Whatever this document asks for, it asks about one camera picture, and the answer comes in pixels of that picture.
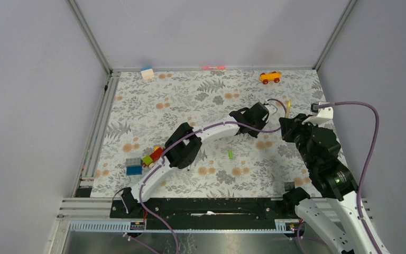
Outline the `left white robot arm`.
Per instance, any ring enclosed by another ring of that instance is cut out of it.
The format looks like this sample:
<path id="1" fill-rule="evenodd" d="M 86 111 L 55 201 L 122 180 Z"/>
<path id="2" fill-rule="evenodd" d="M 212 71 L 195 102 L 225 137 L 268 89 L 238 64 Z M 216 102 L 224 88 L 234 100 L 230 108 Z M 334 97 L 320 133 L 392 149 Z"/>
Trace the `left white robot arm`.
<path id="1" fill-rule="evenodd" d="M 204 144 L 240 134 L 256 138 L 268 123 L 269 117 L 276 112 L 273 105 L 264 102 L 232 111 L 222 120 L 200 128 L 195 129 L 187 122 L 180 124 L 163 147 L 144 158 L 129 158 L 125 161 L 128 175 L 141 174 L 146 168 L 151 171 L 134 186 L 119 191 L 123 211 L 129 217 L 139 216 L 143 210 L 142 202 L 147 201 L 170 174 L 193 164 Z"/>

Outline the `olive yellow marker pen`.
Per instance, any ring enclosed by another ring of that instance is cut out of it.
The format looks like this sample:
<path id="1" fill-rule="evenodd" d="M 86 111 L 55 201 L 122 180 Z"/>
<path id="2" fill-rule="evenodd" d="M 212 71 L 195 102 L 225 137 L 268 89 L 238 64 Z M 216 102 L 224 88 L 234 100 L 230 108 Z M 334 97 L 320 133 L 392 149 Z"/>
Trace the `olive yellow marker pen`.
<path id="1" fill-rule="evenodd" d="M 290 110 L 291 110 L 291 100 L 288 100 L 285 118 L 288 118 L 290 116 Z"/>

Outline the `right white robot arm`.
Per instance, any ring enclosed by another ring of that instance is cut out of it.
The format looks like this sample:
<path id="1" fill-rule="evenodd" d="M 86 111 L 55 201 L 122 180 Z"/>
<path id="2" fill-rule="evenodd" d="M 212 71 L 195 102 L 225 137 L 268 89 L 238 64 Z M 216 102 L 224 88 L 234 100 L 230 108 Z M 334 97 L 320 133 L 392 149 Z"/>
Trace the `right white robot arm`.
<path id="1" fill-rule="evenodd" d="M 282 211 L 306 222 L 334 253 L 388 253 L 377 236 L 364 204 L 358 201 L 358 185 L 338 159 L 340 143 L 333 130 L 308 122 L 305 114 L 281 117 L 282 139 L 296 145 L 316 190 L 337 214 L 339 228 L 301 187 L 283 195 Z"/>

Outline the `blue white toy brick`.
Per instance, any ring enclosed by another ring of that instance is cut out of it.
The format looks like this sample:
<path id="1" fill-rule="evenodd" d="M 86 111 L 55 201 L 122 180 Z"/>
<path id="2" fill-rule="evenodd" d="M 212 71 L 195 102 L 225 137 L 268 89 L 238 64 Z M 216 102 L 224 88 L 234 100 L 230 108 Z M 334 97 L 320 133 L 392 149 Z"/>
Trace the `blue white toy brick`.
<path id="1" fill-rule="evenodd" d="M 125 166 L 128 176 L 142 175 L 143 161 L 141 158 L 127 158 L 125 160 Z"/>

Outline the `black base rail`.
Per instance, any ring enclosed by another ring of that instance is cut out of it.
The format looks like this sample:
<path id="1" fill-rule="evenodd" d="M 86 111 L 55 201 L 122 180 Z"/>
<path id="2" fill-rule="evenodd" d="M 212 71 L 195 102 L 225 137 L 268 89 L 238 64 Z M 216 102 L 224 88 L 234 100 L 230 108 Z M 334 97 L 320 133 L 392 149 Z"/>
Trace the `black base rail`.
<path id="1" fill-rule="evenodd" d="M 148 230 L 275 230 L 277 221 L 298 222 L 281 198 L 151 198 L 143 205 L 114 200 L 112 219 L 139 219 Z"/>

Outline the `pink marker pen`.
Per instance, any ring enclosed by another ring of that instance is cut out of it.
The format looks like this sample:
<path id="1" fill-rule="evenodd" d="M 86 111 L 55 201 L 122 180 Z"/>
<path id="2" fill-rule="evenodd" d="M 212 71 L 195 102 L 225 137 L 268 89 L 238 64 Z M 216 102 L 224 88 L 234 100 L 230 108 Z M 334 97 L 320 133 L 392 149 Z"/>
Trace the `pink marker pen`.
<path id="1" fill-rule="evenodd" d="M 225 66 L 202 66 L 200 68 L 201 70 L 225 70 Z"/>

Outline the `red yellow toy brick car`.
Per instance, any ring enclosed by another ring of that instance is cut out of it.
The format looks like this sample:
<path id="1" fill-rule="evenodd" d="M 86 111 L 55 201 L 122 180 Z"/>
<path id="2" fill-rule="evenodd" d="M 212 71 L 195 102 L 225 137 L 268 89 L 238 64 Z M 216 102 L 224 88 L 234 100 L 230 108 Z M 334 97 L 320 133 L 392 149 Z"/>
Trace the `red yellow toy brick car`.
<path id="1" fill-rule="evenodd" d="M 151 165 L 153 165 L 156 161 L 159 160 L 162 153 L 163 153 L 163 148 L 155 147 L 154 151 L 150 155 L 146 155 L 145 157 L 142 158 L 143 167 L 150 167 Z"/>

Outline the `white block with blue top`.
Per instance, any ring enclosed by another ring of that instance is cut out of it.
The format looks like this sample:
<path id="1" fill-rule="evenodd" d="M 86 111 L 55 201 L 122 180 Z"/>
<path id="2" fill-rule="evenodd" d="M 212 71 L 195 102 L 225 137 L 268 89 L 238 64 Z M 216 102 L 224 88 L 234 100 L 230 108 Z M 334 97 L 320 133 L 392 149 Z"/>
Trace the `white block with blue top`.
<path id="1" fill-rule="evenodd" d="M 141 76 L 144 80 L 150 80 L 154 78 L 154 71 L 152 67 L 141 68 Z"/>

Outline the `orange toy car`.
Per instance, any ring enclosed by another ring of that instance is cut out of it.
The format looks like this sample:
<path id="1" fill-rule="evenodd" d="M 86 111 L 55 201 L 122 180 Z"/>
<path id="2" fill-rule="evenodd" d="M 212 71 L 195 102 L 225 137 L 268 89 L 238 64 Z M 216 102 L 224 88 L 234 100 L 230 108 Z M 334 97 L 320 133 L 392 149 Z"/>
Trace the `orange toy car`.
<path id="1" fill-rule="evenodd" d="M 281 79 L 281 73 L 277 71 L 273 71 L 270 73 L 261 73 L 259 80 L 262 82 L 262 84 L 268 84 L 269 82 L 274 82 L 274 83 L 279 83 Z"/>

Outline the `floral patterned table mat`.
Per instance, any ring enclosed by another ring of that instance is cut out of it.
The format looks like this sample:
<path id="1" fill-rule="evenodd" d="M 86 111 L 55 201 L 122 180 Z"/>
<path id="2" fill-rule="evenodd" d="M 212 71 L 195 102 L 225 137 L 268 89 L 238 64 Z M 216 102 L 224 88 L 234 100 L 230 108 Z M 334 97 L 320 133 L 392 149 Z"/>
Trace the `floral patterned table mat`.
<path id="1" fill-rule="evenodd" d="M 137 72 L 122 73 L 91 197 L 112 197 L 136 184 L 141 176 L 128 176 L 125 160 L 142 158 L 164 146 L 183 122 L 200 128 L 267 99 L 278 108 L 291 100 L 291 116 L 309 114 L 311 103 L 325 99 L 314 70 L 283 70 L 281 75 L 279 83 L 265 85 L 258 70 L 157 71 L 151 80 Z M 203 145 L 190 171 L 171 174 L 153 196 L 280 197 L 302 187 L 318 197 L 295 145 L 282 141 L 277 131 L 283 115 L 279 109 L 257 138 L 238 135 Z"/>

